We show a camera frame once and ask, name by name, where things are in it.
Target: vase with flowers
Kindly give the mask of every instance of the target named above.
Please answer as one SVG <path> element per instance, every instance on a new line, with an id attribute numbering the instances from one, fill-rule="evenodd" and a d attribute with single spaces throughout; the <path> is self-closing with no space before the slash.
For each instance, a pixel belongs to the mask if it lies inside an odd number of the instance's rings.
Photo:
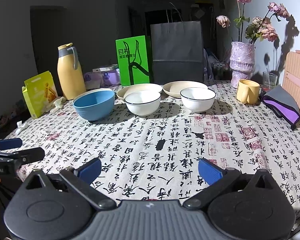
<path id="1" fill-rule="evenodd" d="M 271 2 L 268 5 L 268 12 L 264 18 L 254 17 L 252 23 L 250 18 L 244 16 L 244 5 L 250 3 L 252 0 L 237 0 L 239 17 L 234 19 L 235 26 L 238 28 L 238 41 L 232 39 L 231 57 L 230 57 L 230 68 L 232 72 L 231 85 L 235 88 L 238 87 L 240 79 L 250 79 L 251 73 L 255 70 L 255 46 L 254 44 L 258 39 L 263 41 L 267 39 L 270 42 L 274 42 L 277 38 L 277 32 L 271 24 L 271 18 L 273 16 L 281 22 L 279 17 L 288 18 L 288 13 L 285 6 L 281 3 L 280 5 Z M 217 17 L 217 22 L 223 27 L 227 28 L 229 33 L 230 20 L 227 16 L 220 15 Z M 249 41 L 248 43 L 242 42 L 244 23 L 247 22 L 249 25 L 245 30 L 245 38 Z"/>

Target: cardboard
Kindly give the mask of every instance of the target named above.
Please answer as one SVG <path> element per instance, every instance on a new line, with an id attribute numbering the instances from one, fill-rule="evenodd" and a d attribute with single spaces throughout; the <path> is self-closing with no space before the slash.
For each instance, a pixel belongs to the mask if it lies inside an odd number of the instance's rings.
<path id="1" fill-rule="evenodd" d="M 39 118 L 48 111 L 53 100 L 58 97 L 49 71 L 27 79 L 22 94 L 32 118 Z"/>
<path id="2" fill-rule="evenodd" d="M 152 51 L 148 36 L 116 41 L 122 86 L 151 82 Z"/>
<path id="3" fill-rule="evenodd" d="M 300 54 L 288 53 L 282 87 L 292 95 L 300 108 Z"/>

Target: flower stem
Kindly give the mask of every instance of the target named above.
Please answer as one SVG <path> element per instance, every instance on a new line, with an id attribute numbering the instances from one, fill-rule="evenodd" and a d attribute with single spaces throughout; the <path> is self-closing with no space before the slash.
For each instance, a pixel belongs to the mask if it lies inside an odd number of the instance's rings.
<path id="1" fill-rule="evenodd" d="M 239 6 L 239 1 L 237 1 L 237 4 L 238 4 L 239 18 L 240 18 L 240 6 Z M 238 41 L 240 42 L 240 27 L 239 27 L 239 36 L 238 36 Z"/>
<path id="2" fill-rule="evenodd" d="M 275 15 L 275 14 L 276 14 L 276 13 L 274 13 L 273 15 Z M 270 20 L 271 20 L 271 18 L 272 18 L 273 15 L 271 15 Z"/>
<path id="3" fill-rule="evenodd" d="M 262 25 L 263 25 L 263 23 L 265 22 L 265 19 L 267 18 L 267 16 L 268 16 L 269 12 L 270 12 L 270 10 L 267 12 L 266 16 L 263 18 L 263 21 L 262 21 L 262 23 L 260 23 L 260 25 L 258 26 L 257 33 L 259 32 L 259 29 L 261 28 L 261 26 L 262 26 Z M 255 43 L 256 43 L 256 41 L 257 41 L 257 39 L 255 40 L 257 33 L 255 33 L 255 34 L 254 34 L 254 36 L 253 36 L 253 39 L 252 39 L 252 44 L 255 44 Z"/>
<path id="4" fill-rule="evenodd" d="M 243 4 L 243 10 L 242 10 L 242 17 L 244 16 L 244 4 Z M 242 27 L 241 27 L 241 42 L 242 42 L 242 34 L 243 34 L 243 23 L 244 21 L 242 22 Z"/>

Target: yellow cup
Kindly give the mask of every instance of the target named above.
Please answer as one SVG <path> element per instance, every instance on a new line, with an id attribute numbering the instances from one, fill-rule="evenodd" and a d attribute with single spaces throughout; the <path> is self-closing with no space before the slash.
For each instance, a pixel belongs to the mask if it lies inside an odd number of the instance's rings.
<path id="1" fill-rule="evenodd" d="M 260 85 L 257 82 L 239 80 L 237 99 L 243 104 L 254 105 L 258 102 Z"/>

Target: purple vase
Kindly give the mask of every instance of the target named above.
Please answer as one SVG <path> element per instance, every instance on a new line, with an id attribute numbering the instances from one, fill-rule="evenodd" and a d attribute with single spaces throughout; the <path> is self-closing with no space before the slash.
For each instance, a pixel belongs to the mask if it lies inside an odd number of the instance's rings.
<path id="1" fill-rule="evenodd" d="M 254 45 L 242 42 L 232 42 L 230 68 L 232 72 L 231 85 L 238 87 L 240 79 L 250 79 L 254 72 Z"/>

